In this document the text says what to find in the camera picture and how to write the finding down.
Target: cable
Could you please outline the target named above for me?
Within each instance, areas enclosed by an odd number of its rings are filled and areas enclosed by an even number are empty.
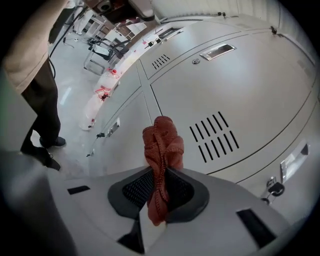
[[[83,10],[74,18],[74,20],[71,22],[71,24],[68,26],[68,28],[66,29],[66,31],[63,33],[63,35],[60,37],[59,41],[55,44],[55,46],[53,47],[52,52],[50,53],[50,58],[52,56],[52,54],[54,53],[55,49],[57,48],[58,44],[61,42],[61,40],[65,37],[65,35],[68,33],[69,29],[73,26],[73,24],[76,22],[76,20],[83,15],[86,10],[88,9],[88,6],[84,7]]]
[[[73,45],[66,43],[66,38],[65,38],[65,37],[63,38],[63,44],[64,44],[65,46],[70,46],[70,47],[72,47],[73,49],[75,48]]]
[[[54,73],[53,73],[53,78],[56,78],[56,69],[55,69],[55,66],[54,66],[54,64],[52,63],[50,57],[49,57],[48,59],[49,59],[49,62],[50,62],[50,64],[51,64],[52,68],[53,68],[53,72],[54,72]]]

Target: ventilation slot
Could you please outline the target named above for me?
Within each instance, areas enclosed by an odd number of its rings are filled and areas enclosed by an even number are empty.
[[[230,142],[229,142],[227,136],[226,136],[225,134],[224,134],[223,136],[224,136],[224,138],[225,138],[225,140],[226,140],[226,143],[228,143],[228,146],[229,146],[231,152],[233,152],[233,149],[232,149],[232,147],[231,147],[231,145],[230,145]]]
[[[207,127],[205,126],[205,123],[203,121],[201,121],[203,128],[205,129],[206,133],[208,134],[208,136],[210,137],[210,133],[208,132]]]
[[[216,119],[215,115],[213,114],[212,116],[213,116],[215,122],[218,124],[220,130],[222,131],[222,127],[221,127],[220,123],[218,122],[218,120]]]
[[[205,145],[205,147],[206,147],[206,150],[208,150],[208,153],[209,153],[209,155],[210,155],[211,160],[213,160],[214,158],[213,158],[212,155],[211,155],[211,152],[210,152],[210,149],[209,149],[207,143],[204,143],[204,145]]]
[[[170,60],[170,58],[167,55],[163,54],[159,58],[157,58],[152,63],[152,65],[153,65],[154,69],[157,70],[157,69],[161,68],[162,65],[166,64],[166,62],[168,62],[169,60]]]
[[[218,152],[218,150],[217,150],[217,148],[216,148],[216,145],[215,145],[214,141],[211,140],[211,143],[212,143],[212,145],[213,145],[213,147],[214,147],[214,150],[215,150],[216,155],[218,156],[218,158],[220,158],[219,152]]]
[[[232,133],[232,131],[230,131],[230,134],[231,134],[231,136],[232,136],[232,138],[233,138],[233,140],[234,140],[234,143],[235,143],[235,145],[236,145],[236,147],[237,147],[237,149],[238,149],[239,146],[238,146],[238,143],[237,143],[236,138],[235,138],[234,134]]]
[[[205,157],[204,153],[202,152],[201,147],[200,147],[200,146],[198,146],[198,147],[199,147],[199,149],[200,149],[200,152],[201,152],[201,155],[202,155],[202,157],[203,157],[203,160],[204,160],[204,162],[206,163],[206,162],[207,162],[206,157]]]
[[[209,122],[209,124],[210,124],[210,126],[211,126],[211,128],[212,128],[212,130],[213,130],[213,132],[216,134],[216,133],[217,133],[217,132],[216,132],[216,129],[215,129],[214,126],[212,125],[210,119],[207,118],[207,120],[208,120],[208,122]]]
[[[221,148],[222,148],[222,150],[223,150],[223,153],[226,155],[226,154],[227,154],[227,152],[226,152],[225,147],[224,147],[224,145],[222,144],[222,142],[221,142],[221,140],[220,140],[220,138],[219,138],[219,137],[218,137],[218,141],[219,141],[220,146],[221,146]]]
[[[194,130],[192,130],[191,126],[190,126],[190,130],[191,130],[192,135],[193,135],[193,137],[194,137],[194,139],[195,139],[195,142],[198,142],[198,139],[197,139],[197,137],[196,137],[196,135],[195,135],[195,133],[194,133]]]
[[[226,120],[224,119],[224,117],[222,116],[222,114],[220,113],[220,111],[219,111],[218,113],[219,113],[220,117],[222,118],[225,126],[226,126],[226,127],[229,127],[229,125],[227,124]]]
[[[199,126],[197,124],[195,124],[195,126],[198,129],[198,132],[200,133],[201,138],[204,139],[204,136],[202,135],[202,132],[200,131]]]

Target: chair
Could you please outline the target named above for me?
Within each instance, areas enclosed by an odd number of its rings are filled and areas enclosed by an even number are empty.
[[[91,71],[92,73],[101,76],[104,72],[106,67],[100,63],[98,63],[97,61],[93,60],[93,56],[94,54],[102,57],[105,61],[108,61],[108,63],[111,62],[111,60],[114,58],[114,56],[116,56],[119,60],[125,55],[125,53],[127,53],[129,51],[129,49],[125,46],[125,44],[129,43],[131,40],[128,39],[126,41],[123,41],[121,43],[118,44],[114,44],[113,42],[111,42],[110,40],[104,38],[102,40],[92,40],[91,41],[91,46],[89,47],[89,54],[87,55],[85,61],[84,61],[84,68],[86,70]],[[108,54],[104,54],[104,50],[106,48],[104,48],[103,46],[107,46],[108,49]],[[92,69],[89,65],[89,63],[94,63],[96,65],[98,65],[99,67],[102,68],[101,72],[97,72],[96,70]]]

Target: black wire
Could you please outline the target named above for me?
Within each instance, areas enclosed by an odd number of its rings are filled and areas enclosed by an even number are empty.
[[[50,57],[49,57],[49,62],[50,62],[50,64],[51,64],[52,68],[53,68],[53,78],[56,78],[56,69],[55,69],[55,66],[54,66],[54,64],[52,63]]]
[[[63,35],[60,37],[59,41],[55,44],[55,46],[53,47],[52,52],[50,53],[50,58],[52,56],[52,54],[54,53],[55,49],[57,48],[58,44],[61,42],[61,40],[65,37],[65,35],[68,33],[69,29],[72,27],[72,25],[76,22],[76,20],[83,15],[86,10],[88,9],[88,6],[84,7],[83,10],[73,19],[73,21],[71,22],[71,24],[68,26],[68,28],[66,29],[66,31],[63,33]]]

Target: metal handle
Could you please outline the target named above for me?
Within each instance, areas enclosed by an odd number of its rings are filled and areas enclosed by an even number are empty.
[[[302,140],[292,153],[280,163],[282,183],[285,183],[296,173],[306,161],[309,153],[308,143],[305,140]]]
[[[115,90],[118,88],[118,86],[120,85],[120,81],[118,81],[116,83],[116,85],[112,88],[111,92],[109,93],[109,98],[111,97],[112,94],[114,94]]]
[[[217,58],[223,54],[229,53],[233,50],[237,49],[233,45],[222,43],[218,46],[215,46],[209,50],[206,50],[200,54],[201,57],[205,58],[208,61],[213,60],[214,58]]]
[[[167,37],[164,41],[168,41],[169,39],[173,38],[173,37],[176,36],[176,35],[181,34],[182,32],[183,32],[183,30],[180,30],[180,31],[178,31],[177,33],[175,33],[175,34],[170,35],[169,37]]]
[[[110,137],[120,127],[120,118],[118,118],[115,124],[108,130],[106,137]]]

